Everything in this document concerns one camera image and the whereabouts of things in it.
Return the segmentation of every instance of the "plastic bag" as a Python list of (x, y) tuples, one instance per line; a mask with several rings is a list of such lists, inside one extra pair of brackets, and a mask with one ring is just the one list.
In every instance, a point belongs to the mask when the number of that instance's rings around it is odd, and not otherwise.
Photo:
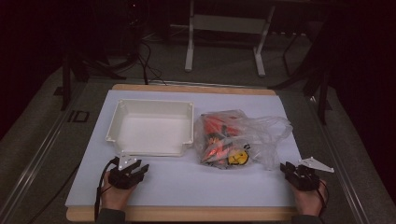
[(250, 119), (242, 110), (206, 113), (194, 123), (194, 144), (200, 163), (230, 169), (259, 162), (279, 165), (276, 145), (292, 131), (282, 117)]

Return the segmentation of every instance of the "hand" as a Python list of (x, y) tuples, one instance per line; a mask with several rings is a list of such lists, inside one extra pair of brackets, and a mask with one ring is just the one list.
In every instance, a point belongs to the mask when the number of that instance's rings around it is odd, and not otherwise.
[[(326, 182), (322, 180), (319, 184), (319, 192), (323, 196), (324, 202), (327, 202), (326, 195)], [(320, 196), (315, 190), (312, 191), (300, 191), (297, 190), (292, 184), (290, 184), (291, 190), (294, 193), (294, 200), (296, 202), (297, 211), (300, 215), (309, 215), (318, 217), (320, 210), (322, 209), (322, 201)]]
[(102, 186), (102, 208), (121, 210), (123, 211), (128, 203), (128, 199), (137, 185), (130, 189), (117, 189), (108, 183), (108, 176), (110, 172), (107, 171), (104, 177), (104, 185)]

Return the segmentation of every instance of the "sleeve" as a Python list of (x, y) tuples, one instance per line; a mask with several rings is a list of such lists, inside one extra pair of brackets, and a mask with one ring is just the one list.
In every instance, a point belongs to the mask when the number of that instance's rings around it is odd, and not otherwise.
[(102, 208), (95, 224), (124, 224), (125, 213), (120, 210)]
[(319, 217), (300, 215), (291, 218), (291, 224), (322, 224)]

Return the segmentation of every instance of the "gray carpet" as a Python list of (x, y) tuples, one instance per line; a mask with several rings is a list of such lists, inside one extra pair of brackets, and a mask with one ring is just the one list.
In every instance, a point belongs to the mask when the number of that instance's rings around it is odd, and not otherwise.
[[(283, 49), (290, 39), (283, 35), (270, 35), (265, 44), (265, 52), (262, 54), (267, 77), (260, 78), (256, 74), (253, 52), (250, 45), (245, 43), (241, 46), (227, 46), (219, 43), (220, 47), (213, 47), (213, 43), (197, 40), (193, 70), (184, 72), (185, 54), (187, 45), (184, 36), (175, 37), (174, 42), (163, 43), (147, 41), (151, 54), (148, 64), (151, 71), (166, 84), (179, 82), (193, 82), (220, 85), (249, 86), (265, 88), (265, 86), (277, 84), (287, 77), (285, 67), (281, 61)], [(304, 37), (298, 39), (295, 48), (288, 54), (291, 67), (298, 65), (309, 49), (309, 42)], [(149, 55), (148, 49), (142, 47), (141, 54), (144, 58)], [(149, 71), (149, 78), (155, 75)], [(126, 83), (142, 83), (142, 66), (136, 64), (130, 69), (120, 72), (120, 75), (128, 77)], [(32, 180), (26, 194), (21, 195), (21, 203), (18, 203), (12, 219), (9, 223), (28, 223), (42, 207), (55, 195), (66, 178), (72, 173), (82, 158), (85, 147), (91, 137), (92, 129), (100, 113), (102, 103), (106, 97), (106, 91), (114, 83), (112, 80), (100, 75), (93, 76), (88, 83), (73, 82), (74, 101), (70, 107), (62, 112), (62, 98), (54, 96), (53, 92), (62, 85), (61, 70), (54, 73), (44, 83), (34, 100), (28, 105), (24, 113), (0, 142), (0, 202), (6, 201), (11, 194), (18, 179), (23, 175), (23, 170), (38, 150), (47, 150), (47, 156), (42, 158), (41, 169)], [(285, 91), (298, 93), (304, 82), (299, 82)], [(292, 97), (288, 98), (291, 105), (306, 104)], [(346, 112), (337, 100), (336, 93), (330, 89), (329, 105), (332, 110), (326, 111), (328, 125), (315, 126), (312, 120), (312, 111), (293, 111), (293, 107), (286, 107), (287, 111), (299, 114), (297, 119), (290, 117), (292, 122), (307, 122), (307, 130), (296, 130), (296, 139), (299, 134), (318, 136), (325, 132), (332, 139), (333, 147), (336, 148), (339, 160), (345, 167), (348, 182), (353, 192), (358, 195), (357, 202), (348, 202), (341, 186), (330, 186), (334, 194), (331, 195), (329, 208), (324, 219), (326, 223), (393, 223), (396, 220), (396, 209), (378, 178), (370, 159), (365, 152), (364, 146), (359, 139)], [(75, 123), (68, 120), (72, 111), (89, 111), (90, 117), (86, 123)], [(54, 139), (50, 141), (48, 133), (53, 133)], [(309, 150), (320, 148), (320, 145), (312, 146), (309, 138), (307, 141), (298, 142), (299, 147), (305, 148), (304, 156), (310, 156)], [(319, 160), (334, 163), (330, 153), (322, 154)], [(336, 183), (340, 175), (325, 175), (330, 182)], [(53, 203), (38, 217), (35, 223), (70, 223), (65, 217), (66, 208), (64, 202), (67, 198), (72, 181), (66, 184)], [(350, 203), (359, 203), (363, 208), (362, 220), (354, 220), (349, 210)]]

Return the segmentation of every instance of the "white board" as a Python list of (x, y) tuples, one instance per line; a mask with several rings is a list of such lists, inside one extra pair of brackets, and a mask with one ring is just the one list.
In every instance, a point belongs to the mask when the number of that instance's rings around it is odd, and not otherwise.
[[(194, 120), (205, 112), (243, 110), (249, 118), (286, 117), (278, 96), (157, 91), (109, 91), (93, 130), (66, 206), (93, 205), (100, 175), (117, 156), (106, 141), (119, 99), (172, 100), (194, 103)], [(291, 134), (277, 147), (281, 162), (297, 164), (301, 158)], [(278, 170), (265, 171), (260, 164), (220, 170), (199, 164), (188, 149), (182, 157), (138, 157), (149, 164), (145, 179), (129, 200), (144, 206), (294, 206), (288, 182)]]

